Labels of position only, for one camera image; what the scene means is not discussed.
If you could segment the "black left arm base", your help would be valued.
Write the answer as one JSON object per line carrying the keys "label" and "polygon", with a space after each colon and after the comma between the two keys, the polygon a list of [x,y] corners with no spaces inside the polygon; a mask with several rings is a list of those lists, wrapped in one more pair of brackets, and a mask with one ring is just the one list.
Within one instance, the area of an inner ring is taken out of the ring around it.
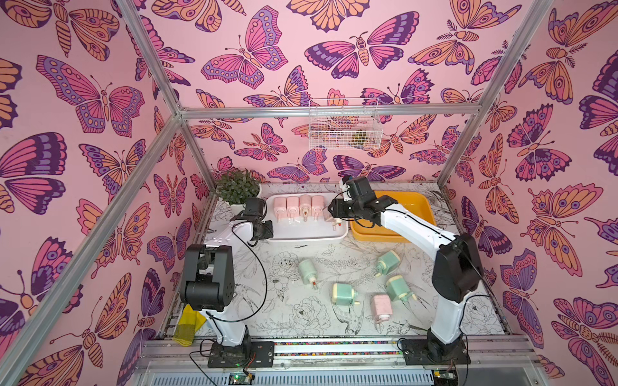
{"label": "black left arm base", "polygon": [[253,341],[246,335],[234,347],[214,343],[211,347],[208,368],[271,368],[275,359],[273,341]]}

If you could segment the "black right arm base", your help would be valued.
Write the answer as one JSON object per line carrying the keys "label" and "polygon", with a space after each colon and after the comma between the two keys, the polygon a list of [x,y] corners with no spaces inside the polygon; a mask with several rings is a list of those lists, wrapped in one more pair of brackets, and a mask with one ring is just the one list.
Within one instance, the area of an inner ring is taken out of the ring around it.
{"label": "black right arm base", "polygon": [[431,332],[425,339],[401,338],[397,347],[408,366],[441,366],[448,364],[470,364],[465,339],[460,336],[450,344],[444,344]]}

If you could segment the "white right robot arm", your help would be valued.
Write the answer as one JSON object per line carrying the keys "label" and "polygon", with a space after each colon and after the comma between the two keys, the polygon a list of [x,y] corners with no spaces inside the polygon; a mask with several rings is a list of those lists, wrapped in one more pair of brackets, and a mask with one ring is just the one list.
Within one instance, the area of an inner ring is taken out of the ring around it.
{"label": "white right robot arm", "polygon": [[344,177],[340,186],[342,193],[328,205],[332,217],[366,220],[389,229],[432,258],[432,285],[439,294],[439,302],[427,339],[442,346],[460,340],[466,298],[478,288],[482,278],[475,238],[432,225],[390,196],[376,196],[365,177]]}

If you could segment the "pink sharpener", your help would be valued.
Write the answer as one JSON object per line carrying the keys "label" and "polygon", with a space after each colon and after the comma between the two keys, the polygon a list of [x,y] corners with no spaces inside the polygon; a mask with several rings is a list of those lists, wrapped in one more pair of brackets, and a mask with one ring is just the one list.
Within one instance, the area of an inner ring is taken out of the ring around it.
{"label": "pink sharpener", "polygon": [[313,220],[318,221],[323,218],[324,209],[324,197],[312,196],[312,217]]}
{"label": "pink sharpener", "polygon": [[298,196],[288,196],[286,198],[286,213],[288,222],[293,224],[294,222],[299,222],[299,197]]}
{"label": "pink sharpener", "polygon": [[304,222],[307,222],[308,218],[312,215],[312,197],[309,195],[302,195],[299,197],[299,213]]}
{"label": "pink sharpener", "polygon": [[275,220],[277,223],[288,219],[286,197],[274,199]]}
{"label": "pink sharpener", "polygon": [[330,218],[329,220],[327,220],[327,223],[332,226],[334,232],[338,232],[339,229],[342,227],[342,220],[339,218]]}
{"label": "pink sharpener", "polygon": [[373,321],[381,324],[391,320],[393,309],[388,294],[375,294],[371,299]]}

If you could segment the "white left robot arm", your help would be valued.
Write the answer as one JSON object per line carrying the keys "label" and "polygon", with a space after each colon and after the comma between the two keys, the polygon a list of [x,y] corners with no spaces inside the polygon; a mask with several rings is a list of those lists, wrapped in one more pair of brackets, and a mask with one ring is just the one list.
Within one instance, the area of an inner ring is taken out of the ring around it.
{"label": "white left robot arm", "polygon": [[221,232],[201,244],[187,247],[180,281],[184,304],[204,315],[224,348],[250,346],[246,320],[229,308],[236,282],[233,257],[251,241],[265,241],[274,236],[273,225],[266,219],[267,203],[249,198],[241,212]]}

